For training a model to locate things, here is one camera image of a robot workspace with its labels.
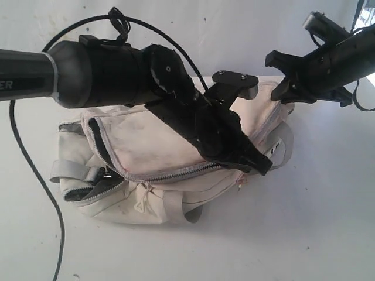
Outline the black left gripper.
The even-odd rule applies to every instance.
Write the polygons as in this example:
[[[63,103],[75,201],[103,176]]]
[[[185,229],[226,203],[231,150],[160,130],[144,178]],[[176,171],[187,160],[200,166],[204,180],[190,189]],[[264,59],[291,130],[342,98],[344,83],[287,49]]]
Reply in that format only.
[[[204,160],[226,169],[256,171],[265,176],[272,161],[245,135],[240,117],[230,110],[236,97],[207,98],[199,95],[189,105],[174,98],[149,102],[146,109],[193,145]]]

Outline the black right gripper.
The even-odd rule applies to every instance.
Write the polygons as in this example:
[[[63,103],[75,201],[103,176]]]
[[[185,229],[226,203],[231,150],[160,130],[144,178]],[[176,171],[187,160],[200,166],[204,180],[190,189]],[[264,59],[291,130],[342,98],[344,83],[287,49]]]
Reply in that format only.
[[[285,77],[272,91],[272,101],[330,101],[348,106],[352,104],[352,94],[345,86],[374,73],[374,29],[362,29],[304,58],[273,50],[266,55],[264,64],[285,75],[296,73],[295,77]]]

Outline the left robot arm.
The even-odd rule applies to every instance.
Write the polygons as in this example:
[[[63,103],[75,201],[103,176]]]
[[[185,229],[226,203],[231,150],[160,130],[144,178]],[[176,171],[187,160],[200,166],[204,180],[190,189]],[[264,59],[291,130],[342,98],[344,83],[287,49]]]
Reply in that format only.
[[[231,73],[205,93],[180,56],[152,44],[142,50],[82,35],[43,53],[1,51],[1,100],[51,97],[65,108],[144,105],[209,162],[266,174],[271,161],[249,140],[231,110],[242,90],[258,84]]]

